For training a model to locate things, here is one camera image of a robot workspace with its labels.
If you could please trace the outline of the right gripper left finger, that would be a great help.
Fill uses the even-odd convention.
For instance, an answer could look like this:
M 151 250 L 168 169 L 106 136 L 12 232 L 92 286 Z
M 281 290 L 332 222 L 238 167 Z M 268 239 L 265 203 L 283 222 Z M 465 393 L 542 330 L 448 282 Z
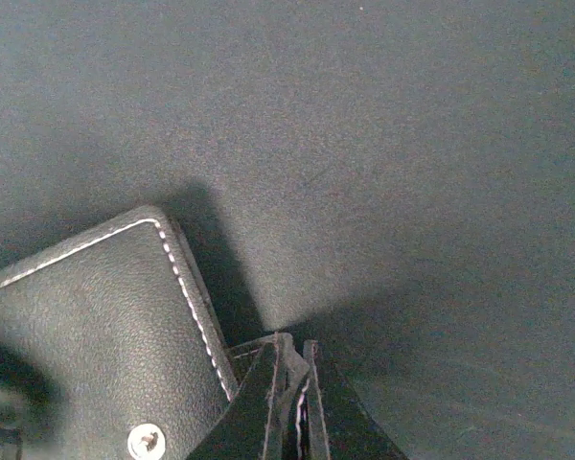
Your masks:
M 297 352 L 289 333 L 274 333 L 229 350 L 239 388 L 191 459 L 294 459 L 291 412 Z

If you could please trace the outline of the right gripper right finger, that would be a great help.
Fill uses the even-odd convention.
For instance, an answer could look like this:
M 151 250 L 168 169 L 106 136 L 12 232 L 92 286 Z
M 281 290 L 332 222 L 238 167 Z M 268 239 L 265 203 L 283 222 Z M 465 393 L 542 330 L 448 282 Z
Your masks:
M 303 345 L 310 369 L 296 405 L 298 459 L 398 460 L 406 455 L 373 420 L 315 340 Z

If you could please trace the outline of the black leather card holder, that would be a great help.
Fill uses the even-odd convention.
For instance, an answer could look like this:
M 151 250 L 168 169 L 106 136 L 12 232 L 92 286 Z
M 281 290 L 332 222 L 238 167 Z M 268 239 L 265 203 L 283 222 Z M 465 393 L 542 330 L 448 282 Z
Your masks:
M 182 233 L 144 206 L 0 270 L 0 459 L 191 459 L 239 388 Z M 297 353 L 291 412 L 309 366 Z

